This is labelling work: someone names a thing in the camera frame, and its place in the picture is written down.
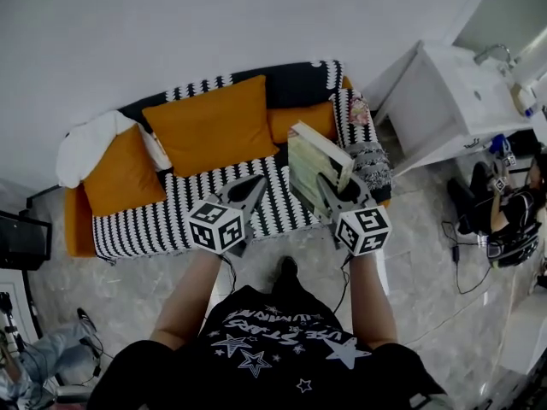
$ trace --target book cover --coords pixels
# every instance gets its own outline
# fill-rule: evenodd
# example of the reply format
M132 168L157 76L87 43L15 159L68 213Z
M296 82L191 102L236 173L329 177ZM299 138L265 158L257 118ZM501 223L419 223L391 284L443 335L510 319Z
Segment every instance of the book cover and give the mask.
M322 223L330 223L329 211L317 187L317 175L323 173L341 192L350 182L354 161L302 122L290 129L287 143L291 193Z

